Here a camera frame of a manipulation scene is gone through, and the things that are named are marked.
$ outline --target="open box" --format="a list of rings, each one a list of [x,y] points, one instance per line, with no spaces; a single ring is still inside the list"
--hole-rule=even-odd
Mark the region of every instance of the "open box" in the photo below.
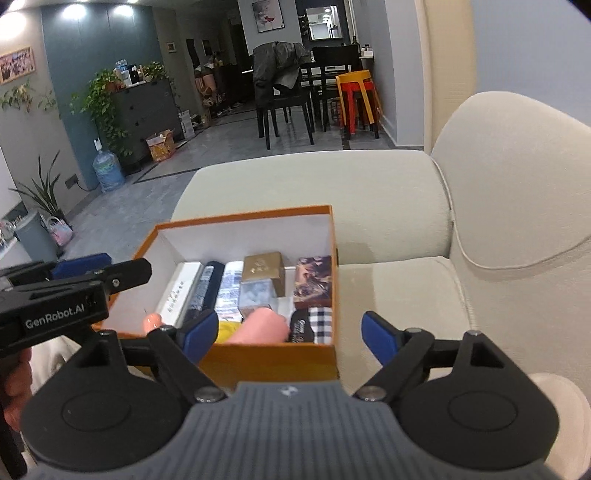
[[[214,344],[199,367],[217,385],[233,388],[239,381],[323,381],[338,378],[337,257],[330,206],[311,206],[268,212],[184,220],[157,225],[134,258],[152,264],[146,285],[112,299],[110,316],[102,323],[122,337],[143,336],[142,320],[155,310],[177,264],[186,261],[228,263],[248,255],[279,251],[285,264],[286,296],[293,292],[299,258],[332,256],[333,338],[331,345]],[[280,299],[279,313],[287,316],[293,301]]]

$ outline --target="finger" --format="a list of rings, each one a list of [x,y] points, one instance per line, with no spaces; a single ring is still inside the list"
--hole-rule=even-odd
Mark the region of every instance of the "finger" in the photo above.
[[[32,357],[33,357],[33,349],[32,348],[25,348],[23,351],[21,351],[21,354],[18,359],[23,364],[27,364],[31,361]]]
[[[20,395],[14,398],[8,407],[4,410],[4,419],[10,425],[10,428],[15,430],[16,432],[21,431],[21,414],[22,409],[25,407],[27,402],[31,399],[33,395],[31,392],[27,392],[23,395]]]
[[[31,365],[19,364],[6,379],[4,383],[4,390],[9,397],[16,397],[28,391],[31,391],[31,384],[33,383],[33,372]]]

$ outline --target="green leaves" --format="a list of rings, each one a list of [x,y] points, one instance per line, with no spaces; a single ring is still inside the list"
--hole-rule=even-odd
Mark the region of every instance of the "green leaves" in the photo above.
[[[72,93],[70,109],[74,113],[90,113],[97,129],[101,133],[106,146],[115,152],[119,158],[127,157],[132,153],[122,144],[121,139],[128,133],[119,126],[117,108],[112,99],[109,84],[116,83],[117,77],[109,70],[101,70],[96,77],[89,82],[88,91],[84,98],[78,93]]]
[[[25,83],[16,85],[4,92],[4,94],[0,96],[0,106],[2,107],[2,110],[6,110],[6,108],[20,110],[21,107],[24,107],[27,113],[30,113],[31,105],[34,100],[33,93],[37,93],[37,91],[31,87],[29,80],[27,80]],[[40,97],[41,100],[37,103],[38,110],[43,108],[44,112],[49,112],[50,110],[57,109],[57,100],[53,90],[49,90],[49,92],[40,95]]]
[[[55,176],[55,178],[51,178],[51,169],[53,165],[55,165],[57,161],[57,157],[59,155],[59,151],[56,153],[56,156],[53,157],[53,161],[51,162],[49,169],[47,170],[47,174],[43,175],[43,169],[41,168],[41,157],[37,158],[37,170],[39,173],[39,181],[35,179],[31,179],[35,190],[28,187],[27,185],[17,182],[17,189],[10,189],[13,192],[17,192],[20,195],[24,195],[29,197],[31,200],[35,201],[36,204],[39,205],[43,210],[45,210],[50,215],[59,214],[60,208],[57,204],[56,199],[56,184],[61,177],[61,174]]]

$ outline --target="floor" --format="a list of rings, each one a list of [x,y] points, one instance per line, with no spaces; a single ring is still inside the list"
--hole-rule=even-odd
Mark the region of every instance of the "floor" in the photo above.
[[[271,135],[271,151],[266,150],[265,140],[258,138],[256,112],[236,113],[215,121],[173,158],[128,177],[119,190],[96,196],[69,219],[76,236],[66,247],[65,258],[106,252],[114,262],[130,259],[154,225],[170,220],[185,187],[200,168],[288,153],[392,148],[385,133],[376,140],[373,133],[361,131],[347,141],[338,127],[322,132],[320,125],[312,146],[301,109],[292,109],[287,124],[282,112],[277,113],[280,137]]]

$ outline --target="teal wall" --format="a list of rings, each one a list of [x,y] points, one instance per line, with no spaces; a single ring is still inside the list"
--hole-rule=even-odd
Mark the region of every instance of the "teal wall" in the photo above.
[[[61,119],[84,180],[94,188],[98,181],[92,141],[98,133],[88,115],[70,113],[72,93],[85,92],[96,72],[115,68],[120,59],[139,65],[162,62],[162,54],[151,7],[126,5],[124,13],[131,13],[126,15],[115,4],[78,4],[85,14],[72,19],[64,15],[71,5],[41,8],[43,36]]]

